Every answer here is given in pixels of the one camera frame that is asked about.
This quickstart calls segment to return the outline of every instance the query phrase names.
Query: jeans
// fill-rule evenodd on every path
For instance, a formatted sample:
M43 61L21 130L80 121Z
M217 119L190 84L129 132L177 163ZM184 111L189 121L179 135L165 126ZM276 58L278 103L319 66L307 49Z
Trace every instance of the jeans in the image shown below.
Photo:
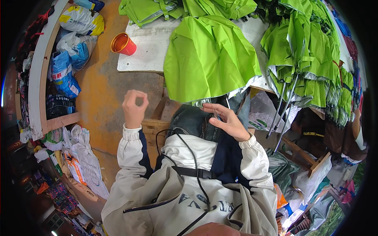
M237 114L245 129L248 129L248 114L250 107L249 91L250 88L247 88L242 94L238 93L236 96L228 100L230 108L235 114ZM226 95L212 98L211 103L219 103L228 108ZM193 107L191 105L182 105L172 116L169 128L175 130L175 133L178 134L194 135L205 140L217 142L219 128L209 123L211 117L214 117L213 113L204 112L198 107ZM168 131L167 137L175 133Z

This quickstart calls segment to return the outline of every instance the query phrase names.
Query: brown clothing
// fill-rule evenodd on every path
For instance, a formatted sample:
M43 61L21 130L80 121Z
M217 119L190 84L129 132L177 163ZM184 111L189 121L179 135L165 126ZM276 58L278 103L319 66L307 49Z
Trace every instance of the brown clothing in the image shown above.
M331 122L326 122L323 142L332 151L344 153L353 160L364 160L367 156L367 148L361 151L355 141L352 122L348 122L344 129L339 129Z

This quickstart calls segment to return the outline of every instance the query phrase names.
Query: white table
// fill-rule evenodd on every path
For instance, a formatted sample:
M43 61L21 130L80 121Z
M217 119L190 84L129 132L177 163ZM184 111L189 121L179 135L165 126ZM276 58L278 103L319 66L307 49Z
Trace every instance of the white table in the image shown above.
M128 25L126 33L136 44L132 56L120 54L117 70L120 72L154 72L163 74L163 64L169 45L169 36L181 20L164 20L160 17L146 24L143 28L136 24ZM248 18L247 22L233 20L239 26L246 39L254 46L263 77L256 79L252 87L273 92L265 80L267 57L261 50L260 41L268 24L260 19Z

